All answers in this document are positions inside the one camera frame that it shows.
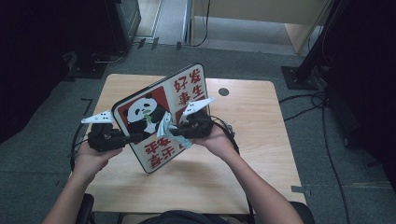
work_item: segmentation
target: white plastic part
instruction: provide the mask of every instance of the white plastic part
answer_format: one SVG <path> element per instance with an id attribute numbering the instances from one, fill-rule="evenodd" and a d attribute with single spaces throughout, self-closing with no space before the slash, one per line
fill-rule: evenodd
<path id="1" fill-rule="evenodd" d="M 186 107 L 186 109 L 183 112 L 183 116 L 188 116 L 190 114 L 199 111 L 200 109 L 212 103 L 214 100 L 215 97 L 210 97 L 200 101 L 189 102 L 189 105 Z"/>
<path id="2" fill-rule="evenodd" d="M 81 123 L 113 123 L 114 119 L 110 111 L 104 111 L 92 117 L 82 119 Z"/>

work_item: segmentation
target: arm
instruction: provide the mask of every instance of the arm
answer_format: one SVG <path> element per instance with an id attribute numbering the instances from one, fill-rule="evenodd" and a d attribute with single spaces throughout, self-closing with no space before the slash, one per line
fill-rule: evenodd
<path id="1" fill-rule="evenodd" d="M 121 152 L 120 148 L 100 153 L 83 143 L 78 151 L 74 172 L 43 223 L 75 223 L 88 185 L 108 164 L 108 160 Z"/>
<path id="2" fill-rule="evenodd" d="M 247 198 L 263 223 L 303 223 L 292 205 L 276 189 L 263 180 L 233 149 L 223 130 L 213 127 L 212 133 L 193 143 L 207 147 L 233 171 Z"/>

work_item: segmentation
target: desk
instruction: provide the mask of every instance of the desk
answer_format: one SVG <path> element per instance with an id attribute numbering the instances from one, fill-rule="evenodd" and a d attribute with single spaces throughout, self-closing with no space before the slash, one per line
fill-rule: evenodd
<path id="1" fill-rule="evenodd" d="M 206 17 L 207 2 L 188 1 L 186 17 L 191 19 L 191 42 L 194 37 L 194 17 Z M 331 5 L 332 0 L 213 0 L 210 2 L 209 17 L 285 23 L 294 51 L 299 53 L 315 28 L 324 23 Z"/>
<path id="2" fill-rule="evenodd" d="M 161 79 L 155 76 L 110 75 L 94 113 Z M 274 85 L 268 81 L 207 78 L 212 115 L 233 125 L 242 158 L 289 201 L 305 203 L 290 142 Z M 219 95 L 227 88 L 228 96 Z M 184 209 L 198 213 L 248 214 L 244 191 L 232 171 L 200 146 L 180 153 L 148 175 L 127 146 L 110 160 L 87 192 L 95 198 L 93 211 L 162 213 Z"/>

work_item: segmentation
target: panda illustration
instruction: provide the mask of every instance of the panda illustration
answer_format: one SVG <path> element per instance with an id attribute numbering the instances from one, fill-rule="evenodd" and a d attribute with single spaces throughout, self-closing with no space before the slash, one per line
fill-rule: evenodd
<path id="1" fill-rule="evenodd" d="M 149 93 L 144 98 L 136 100 L 123 114 L 128 120 L 128 132 L 142 133 L 142 141 L 158 130 L 166 109 L 157 103 Z"/>

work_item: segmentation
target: crumpled plastic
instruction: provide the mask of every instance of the crumpled plastic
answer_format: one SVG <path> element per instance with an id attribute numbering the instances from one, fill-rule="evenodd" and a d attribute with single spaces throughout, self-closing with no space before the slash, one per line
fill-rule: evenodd
<path id="1" fill-rule="evenodd" d="M 168 112 L 165 112 L 165 114 L 163 115 L 163 119 L 160 122 L 160 126 L 158 127 L 157 137 L 175 139 L 186 149 L 192 146 L 191 140 L 186 139 L 182 135 L 172 135 L 172 133 L 169 131 L 172 129 L 177 129 L 177 127 L 172 124 L 172 115 Z"/>

